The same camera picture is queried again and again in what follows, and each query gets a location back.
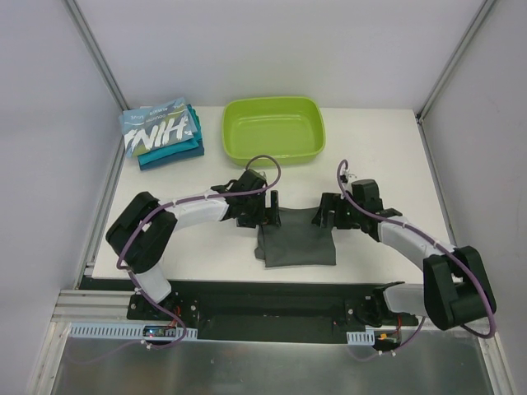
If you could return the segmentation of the dark grey t-shirt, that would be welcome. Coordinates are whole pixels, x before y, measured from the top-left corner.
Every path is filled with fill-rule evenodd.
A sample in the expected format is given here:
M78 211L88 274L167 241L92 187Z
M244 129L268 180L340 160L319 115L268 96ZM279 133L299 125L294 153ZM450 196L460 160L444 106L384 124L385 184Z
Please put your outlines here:
M281 225L259 227L254 256L266 268L335 266L332 230L313 224L318 208L280 208Z

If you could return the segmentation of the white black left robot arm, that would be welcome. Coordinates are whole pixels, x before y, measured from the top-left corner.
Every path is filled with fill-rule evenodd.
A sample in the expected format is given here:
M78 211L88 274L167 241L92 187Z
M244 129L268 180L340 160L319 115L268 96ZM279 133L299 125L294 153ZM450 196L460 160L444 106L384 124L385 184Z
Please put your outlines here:
M107 231L105 240L118 256L116 267L147 299L146 311L157 320L169 318L174 301L161 258L177 230L208 222L259 214L265 193L276 185L247 169L238 179L189 197L161 200L149 192L136 195Z

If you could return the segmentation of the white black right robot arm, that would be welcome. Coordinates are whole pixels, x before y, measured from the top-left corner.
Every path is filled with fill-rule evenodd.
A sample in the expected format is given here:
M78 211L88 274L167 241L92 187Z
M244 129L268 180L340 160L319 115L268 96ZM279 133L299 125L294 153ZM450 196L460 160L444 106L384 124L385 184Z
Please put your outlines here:
M395 281L377 286L355 310L357 320L378 328L400 314L429 318L440 330L463 328L491 338L497 330L497 302L476 248L443 244L386 208L373 179L349 182L338 177L340 193L323 193L314 225L360 230L403 255L422 272L422 284Z

